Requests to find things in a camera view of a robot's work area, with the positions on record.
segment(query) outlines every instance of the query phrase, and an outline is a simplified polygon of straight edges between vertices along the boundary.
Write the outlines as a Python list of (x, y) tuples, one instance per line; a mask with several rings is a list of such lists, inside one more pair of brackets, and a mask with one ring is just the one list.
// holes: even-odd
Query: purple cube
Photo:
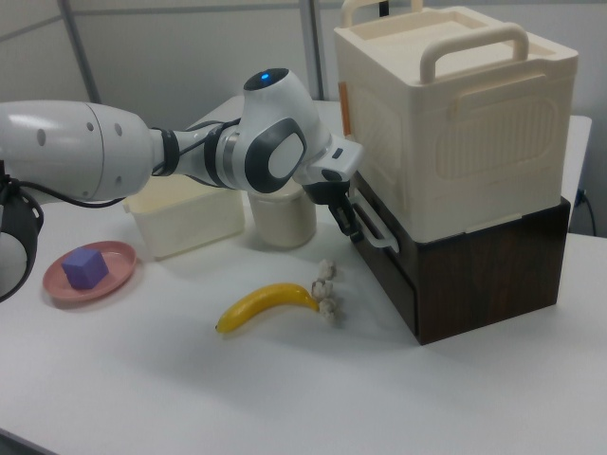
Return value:
[(109, 273), (101, 253), (92, 248), (76, 248), (61, 267), (74, 289), (92, 289)]

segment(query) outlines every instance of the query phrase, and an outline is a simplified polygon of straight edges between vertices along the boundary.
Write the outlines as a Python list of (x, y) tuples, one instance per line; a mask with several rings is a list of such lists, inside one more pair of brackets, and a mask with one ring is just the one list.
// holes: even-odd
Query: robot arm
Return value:
[[(360, 230), (346, 191), (362, 147), (329, 133), (287, 69), (254, 75), (244, 92), (239, 121), (185, 132), (149, 129), (135, 114), (99, 104), (0, 104), (0, 164), (6, 167), (0, 175), (0, 301), (28, 277), (42, 226), (28, 184), (23, 191), (7, 175), (84, 202), (137, 193), (152, 174), (181, 173), (249, 192), (277, 191), (292, 177), (357, 240)], [(25, 225), (34, 227), (33, 240), (31, 233), (24, 237)]]

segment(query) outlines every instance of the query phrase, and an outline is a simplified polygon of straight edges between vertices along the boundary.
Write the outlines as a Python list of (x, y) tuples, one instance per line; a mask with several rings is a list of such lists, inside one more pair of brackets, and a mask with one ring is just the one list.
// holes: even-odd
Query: pink plate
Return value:
[(83, 247), (97, 249), (107, 264), (109, 273), (92, 289), (74, 289), (61, 267), (64, 259), (71, 253), (69, 251), (48, 268), (42, 279), (42, 285), (51, 297), (66, 301), (97, 299), (120, 287), (135, 270), (137, 253), (130, 245), (110, 241)]

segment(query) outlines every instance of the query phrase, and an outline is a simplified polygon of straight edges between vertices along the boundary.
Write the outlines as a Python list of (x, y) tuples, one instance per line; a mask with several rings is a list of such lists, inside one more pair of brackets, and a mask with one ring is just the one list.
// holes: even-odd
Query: yellow banana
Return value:
[(237, 301), (222, 315), (215, 329), (220, 334), (231, 332), (267, 308), (288, 303), (319, 311), (318, 303), (305, 288), (291, 282), (280, 282), (261, 287)]

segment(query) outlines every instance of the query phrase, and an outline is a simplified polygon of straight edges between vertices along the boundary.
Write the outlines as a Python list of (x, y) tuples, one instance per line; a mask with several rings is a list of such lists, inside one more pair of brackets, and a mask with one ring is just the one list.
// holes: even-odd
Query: white plastic container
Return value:
[(151, 177), (123, 201), (152, 255), (164, 258), (245, 228), (239, 191), (208, 187), (184, 175)]
[(336, 28), (360, 174), (420, 243), (559, 204), (578, 53), (466, 8)]
[(301, 185), (289, 180), (269, 194), (248, 194), (257, 232), (278, 248), (305, 244), (316, 232), (316, 206)]

